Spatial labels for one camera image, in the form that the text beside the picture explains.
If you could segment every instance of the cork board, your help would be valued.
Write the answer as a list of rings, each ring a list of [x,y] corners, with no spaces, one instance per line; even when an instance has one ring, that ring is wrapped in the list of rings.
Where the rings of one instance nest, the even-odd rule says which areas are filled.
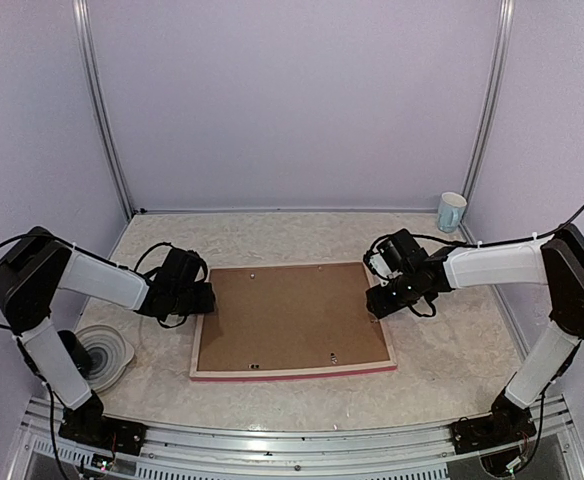
[[[193,380],[272,380],[396,369],[365,307],[362,263],[213,269],[217,311],[200,315]]]

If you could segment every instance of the lavender wall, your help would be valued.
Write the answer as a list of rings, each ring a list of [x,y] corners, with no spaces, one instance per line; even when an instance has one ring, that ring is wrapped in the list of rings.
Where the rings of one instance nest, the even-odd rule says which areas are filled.
[[[72,2],[0,1],[0,240],[41,224],[108,254],[124,223],[90,110]],[[57,325],[71,327],[84,299],[57,300]],[[0,472],[36,388],[0,331]]]
[[[584,2],[518,2],[487,157],[467,224],[482,240],[545,231],[584,202]],[[584,233],[584,214],[576,222]],[[529,344],[544,288],[504,289]],[[584,345],[563,389],[584,442]]]
[[[463,185],[499,3],[90,2],[136,205],[436,207]]]

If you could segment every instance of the black bracket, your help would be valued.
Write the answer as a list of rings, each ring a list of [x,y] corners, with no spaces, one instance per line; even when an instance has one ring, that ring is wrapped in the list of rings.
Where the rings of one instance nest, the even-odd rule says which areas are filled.
[[[457,455],[516,443],[524,435],[536,435],[530,409],[521,409],[505,397],[505,391],[492,404],[488,415],[461,419],[450,425]]]
[[[196,280],[200,271],[203,278]],[[164,322],[168,315],[187,317],[214,311],[216,297],[212,285],[205,281],[207,264],[192,250],[171,248],[161,267],[143,276],[149,280],[150,288],[136,313]]]
[[[139,456],[147,427],[139,422],[105,417],[96,394],[76,410],[66,409],[59,436],[113,453]]]

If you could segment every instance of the blue mug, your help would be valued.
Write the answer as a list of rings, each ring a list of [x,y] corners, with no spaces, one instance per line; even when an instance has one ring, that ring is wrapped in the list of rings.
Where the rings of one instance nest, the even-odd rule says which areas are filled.
[[[441,202],[439,203],[439,216],[437,219],[437,227],[445,233],[454,232],[465,213],[465,208],[468,202],[462,195],[454,192],[445,192],[441,195]]]

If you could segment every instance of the table surface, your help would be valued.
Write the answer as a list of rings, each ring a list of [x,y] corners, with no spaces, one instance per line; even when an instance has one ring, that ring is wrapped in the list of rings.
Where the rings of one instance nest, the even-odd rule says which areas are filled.
[[[211,268],[358,261],[384,233],[445,238],[431,214],[215,213],[137,215],[113,260],[133,266],[159,241],[194,249]],[[429,253],[439,245],[423,241]],[[142,270],[160,265],[153,252]],[[104,324],[135,348],[118,383],[100,394],[107,414],[245,430],[344,430],[413,425],[483,413],[520,365],[488,287],[443,294],[436,317],[384,321],[398,370],[350,377],[209,383],[189,379],[194,321],[165,330],[153,319],[92,299],[77,329]]]

